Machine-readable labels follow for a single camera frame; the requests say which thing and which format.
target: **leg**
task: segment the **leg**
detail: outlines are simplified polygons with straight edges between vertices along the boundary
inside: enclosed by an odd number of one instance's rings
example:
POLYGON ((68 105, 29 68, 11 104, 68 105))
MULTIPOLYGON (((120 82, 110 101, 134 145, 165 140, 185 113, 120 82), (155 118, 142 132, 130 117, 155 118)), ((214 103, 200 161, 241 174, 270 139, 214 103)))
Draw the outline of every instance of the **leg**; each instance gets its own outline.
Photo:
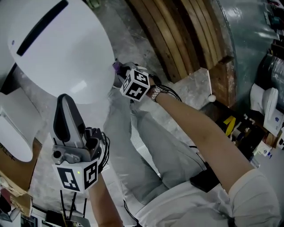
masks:
POLYGON ((136 151, 131 137, 130 99, 110 92, 110 111, 104 132, 110 139, 110 166, 119 180, 129 209, 136 213, 168 188, 136 151))
POLYGON ((198 155, 159 125, 150 113, 133 113, 134 125, 168 188, 188 181, 205 169, 198 155))

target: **purple object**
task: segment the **purple object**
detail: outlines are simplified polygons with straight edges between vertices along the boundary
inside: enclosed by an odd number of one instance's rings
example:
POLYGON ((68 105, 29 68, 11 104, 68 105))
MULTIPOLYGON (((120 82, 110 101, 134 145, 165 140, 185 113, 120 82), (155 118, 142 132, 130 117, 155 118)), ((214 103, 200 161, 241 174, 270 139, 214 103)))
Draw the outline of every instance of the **purple object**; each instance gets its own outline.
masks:
POLYGON ((113 63, 112 66, 113 66, 113 68, 114 68, 116 74, 119 74, 119 73, 120 73, 120 67, 122 66, 122 64, 121 64, 118 60, 116 60, 116 61, 113 63))

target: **shirt sleeve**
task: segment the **shirt sleeve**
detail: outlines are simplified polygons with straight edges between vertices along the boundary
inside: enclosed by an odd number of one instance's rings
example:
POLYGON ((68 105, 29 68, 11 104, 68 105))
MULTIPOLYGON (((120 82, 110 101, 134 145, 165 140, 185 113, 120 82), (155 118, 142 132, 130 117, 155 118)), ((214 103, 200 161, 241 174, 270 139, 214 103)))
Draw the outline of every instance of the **shirt sleeve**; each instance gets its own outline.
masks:
POLYGON ((238 227, 276 227, 281 221, 277 196, 266 177, 253 169, 229 191, 233 217, 238 227))

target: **white shirt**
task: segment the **white shirt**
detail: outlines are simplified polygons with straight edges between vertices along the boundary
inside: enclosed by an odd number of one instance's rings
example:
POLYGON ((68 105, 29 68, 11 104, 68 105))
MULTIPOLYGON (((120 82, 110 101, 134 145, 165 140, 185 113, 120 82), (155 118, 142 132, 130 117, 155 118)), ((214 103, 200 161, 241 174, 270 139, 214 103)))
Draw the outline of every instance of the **white shirt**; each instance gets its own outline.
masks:
POLYGON ((220 185, 205 193, 185 182, 152 200, 136 217, 144 227, 227 227, 229 220, 238 227, 270 227, 281 220, 276 194, 256 169, 243 175, 229 194, 220 185))

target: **hand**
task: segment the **hand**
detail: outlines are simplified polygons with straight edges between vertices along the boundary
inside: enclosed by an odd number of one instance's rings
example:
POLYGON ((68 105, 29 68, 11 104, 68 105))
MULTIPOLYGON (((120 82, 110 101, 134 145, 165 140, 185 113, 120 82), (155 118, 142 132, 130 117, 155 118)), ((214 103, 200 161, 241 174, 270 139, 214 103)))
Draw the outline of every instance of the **hand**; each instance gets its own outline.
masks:
MULTIPOLYGON (((151 77, 149 77, 149 82, 150 82, 150 86, 155 85, 155 82, 154 82, 154 80, 153 80, 151 77)), ((154 88, 150 89, 150 90, 147 92, 146 95, 147 95, 148 97, 151 97, 152 94, 153 94, 153 90, 154 90, 154 88)))

